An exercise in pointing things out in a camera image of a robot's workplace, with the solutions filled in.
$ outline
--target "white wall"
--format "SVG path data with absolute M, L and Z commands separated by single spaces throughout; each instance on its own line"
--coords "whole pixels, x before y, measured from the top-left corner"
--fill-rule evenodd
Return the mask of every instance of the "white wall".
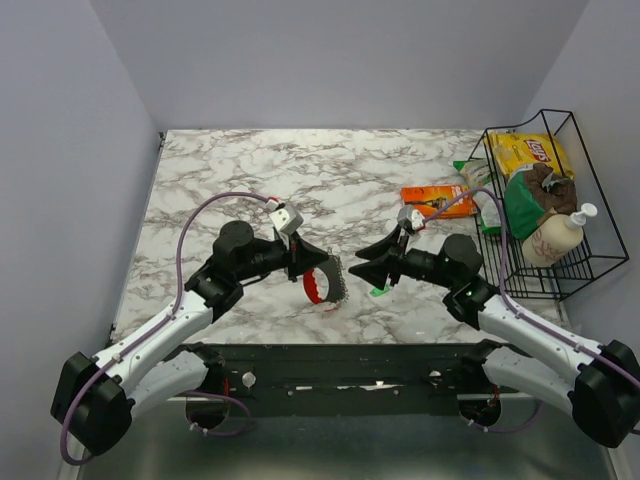
M 46 480 L 60 368 L 107 340 L 158 135 L 85 0 L 5 0 L 0 65 L 0 478 Z
M 163 128 L 484 128 L 586 0 L 91 0 Z
M 640 3 L 591 0 L 527 115 L 540 108 L 576 113 L 630 262 L 566 302 L 590 337 L 617 338 L 640 355 Z M 624 443 L 640 478 L 640 438 Z

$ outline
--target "yellow chip bag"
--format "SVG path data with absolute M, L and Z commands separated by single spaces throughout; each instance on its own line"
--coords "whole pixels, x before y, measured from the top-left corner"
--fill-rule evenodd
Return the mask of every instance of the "yellow chip bag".
M 573 178 L 574 173 L 560 142 L 553 137 L 553 145 L 546 133 L 489 133 L 489 142 L 493 156 L 498 162 L 502 174 L 507 178 L 523 165 L 542 162 L 553 168 L 558 175 Z

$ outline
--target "marble countertop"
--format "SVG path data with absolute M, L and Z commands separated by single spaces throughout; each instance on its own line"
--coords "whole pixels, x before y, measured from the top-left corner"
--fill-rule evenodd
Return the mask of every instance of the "marble countertop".
M 167 134 L 113 340 L 139 327 L 174 297 L 175 245 L 189 213 L 226 191 L 255 191 L 293 202 L 302 236 L 331 247 L 345 268 L 354 252 L 391 231 L 403 186 L 462 183 L 451 166 L 465 159 L 477 131 L 456 130 L 182 130 Z M 188 278 L 207 259 L 220 228 L 249 221 L 271 239 L 255 201 L 223 200 L 202 212 L 185 241 Z M 416 245 L 437 252 L 451 233 L 475 238 L 472 218 L 432 222 Z M 245 296 L 191 341 L 210 343 L 447 343 L 488 335 L 455 321 L 441 303 L 444 289 L 403 279 L 391 292 L 345 272 L 349 299 L 340 308 L 313 305 L 301 282 L 284 273 L 245 289 Z M 563 324 L 550 300 L 523 303 Z

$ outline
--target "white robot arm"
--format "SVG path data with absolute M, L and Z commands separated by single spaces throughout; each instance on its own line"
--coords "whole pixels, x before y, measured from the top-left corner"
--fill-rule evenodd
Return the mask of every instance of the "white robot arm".
M 416 217 L 411 207 L 403 208 L 395 230 L 358 251 L 367 262 L 349 272 L 379 289 L 402 275 L 449 289 L 443 303 L 456 320 L 518 349 L 481 342 L 449 384 L 485 381 L 528 393 L 571 415 L 598 443 L 618 446 L 640 421 L 640 366 L 631 349 L 580 337 L 515 303 L 478 275 L 483 259 L 466 235 L 450 235 L 437 255 L 406 251 L 416 226 L 424 224 Z
M 122 438 L 134 418 L 167 398 L 197 389 L 215 373 L 220 359 L 201 358 L 197 352 L 163 359 L 232 308 L 243 296 L 246 284 L 241 282 L 280 269 L 295 281 L 328 260 L 326 252 L 297 233 L 303 220 L 295 208 L 274 199 L 267 201 L 267 208 L 275 240 L 254 238 L 246 222 L 227 223 L 213 243 L 211 257 L 166 308 L 93 357 L 78 352 L 67 360 L 51 407 L 52 416 L 63 425 L 65 443 L 69 432 L 91 454 L 100 455 Z

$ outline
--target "orange package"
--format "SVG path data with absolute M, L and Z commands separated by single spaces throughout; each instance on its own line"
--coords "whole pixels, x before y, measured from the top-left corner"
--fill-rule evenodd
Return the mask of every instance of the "orange package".
M 433 185 L 430 187 L 406 187 L 402 189 L 402 201 L 405 205 L 415 206 L 420 213 L 428 217 L 444 207 L 469 187 L 462 185 Z M 439 218 L 462 218 L 475 213 L 473 198 L 468 195 L 458 200 Z

